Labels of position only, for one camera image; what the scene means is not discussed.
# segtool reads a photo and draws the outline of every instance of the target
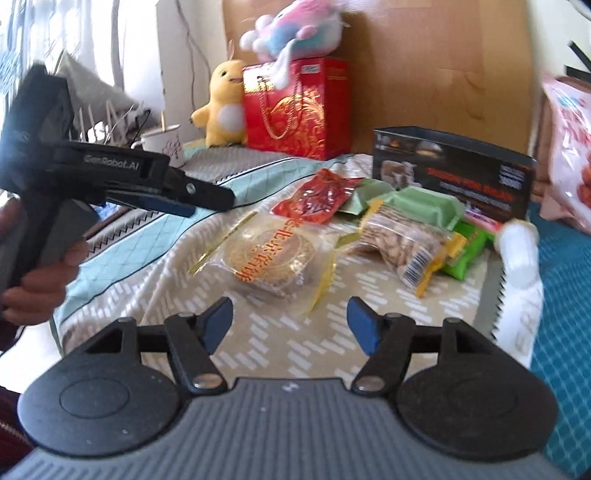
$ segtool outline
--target red gift bag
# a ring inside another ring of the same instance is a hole
[[[247,145],[255,150],[328,160],[351,150],[347,62],[327,57],[291,62],[291,84],[277,90],[269,64],[244,70]]]

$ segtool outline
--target black round disc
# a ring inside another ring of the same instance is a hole
[[[398,390],[398,411],[421,440],[457,458],[494,462],[537,452],[554,429],[556,401],[521,366],[517,373],[504,367],[484,357],[423,370]]]
[[[76,368],[54,368],[21,396],[27,435],[60,455],[100,457],[135,449],[175,418],[180,399],[163,374],[108,355]]]

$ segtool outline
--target mug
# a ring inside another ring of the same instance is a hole
[[[141,135],[141,140],[131,145],[131,148],[143,145],[144,150],[168,155],[170,157],[169,165],[179,168],[185,163],[183,144],[178,134],[179,128],[180,125],[171,125],[166,127],[165,130],[162,130],[162,128],[148,130]]]

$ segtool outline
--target stuffed animal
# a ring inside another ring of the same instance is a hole
[[[261,62],[276,60],[270,81],[283,89],[290,83],[291,61],[330,54],[340,44],[343,25],[334,1],[295,0],[276,17],[259,17],[240,48],[254,51]]]
[[[205,127],[208,147],[246,143],[242,106],[242,69],[245,66],[241,60],[228,60],[218,65],[209,83],[209,103],[191,115],[193,125]]]

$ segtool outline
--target pink snack bag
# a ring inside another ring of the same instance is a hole
[[[540,216],[591,234],[591,94],[555,79],[543,82],[553,117],[550,188]]]

